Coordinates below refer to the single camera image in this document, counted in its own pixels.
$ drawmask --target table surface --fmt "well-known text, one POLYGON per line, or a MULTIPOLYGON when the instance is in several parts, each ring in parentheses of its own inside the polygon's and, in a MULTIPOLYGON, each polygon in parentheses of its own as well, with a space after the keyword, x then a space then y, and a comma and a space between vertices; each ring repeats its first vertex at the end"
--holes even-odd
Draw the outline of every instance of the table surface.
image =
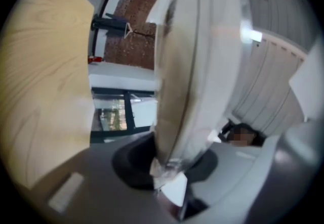
POLYGON ((18 0, 0 41, 0 152, 32 187, 89 147, 94 105, 87 0, 18 0))

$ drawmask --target fluorescent light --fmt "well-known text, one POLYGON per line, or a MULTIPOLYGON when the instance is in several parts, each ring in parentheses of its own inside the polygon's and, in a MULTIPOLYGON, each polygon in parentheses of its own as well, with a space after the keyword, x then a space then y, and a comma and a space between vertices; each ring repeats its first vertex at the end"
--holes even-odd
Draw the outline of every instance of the fluorescent light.
POLYGON ((261 42, 261 40, 262 40, 262 32, 258 32, 258 31, 252 30, 251 31, 251 35, 250 35, 250 38, 252 40, 257 41, 257 42, 261 42))

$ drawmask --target large blurry white object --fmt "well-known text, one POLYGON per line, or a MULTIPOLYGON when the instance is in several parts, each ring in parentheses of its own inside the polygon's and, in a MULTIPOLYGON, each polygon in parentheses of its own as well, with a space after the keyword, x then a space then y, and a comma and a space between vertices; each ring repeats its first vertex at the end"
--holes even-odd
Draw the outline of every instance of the large blurry white object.
POLYGON ((251 51, 249 2, 157 0, 147 21, 157 24, 157 158, 185 169, 209 147, 251 51))

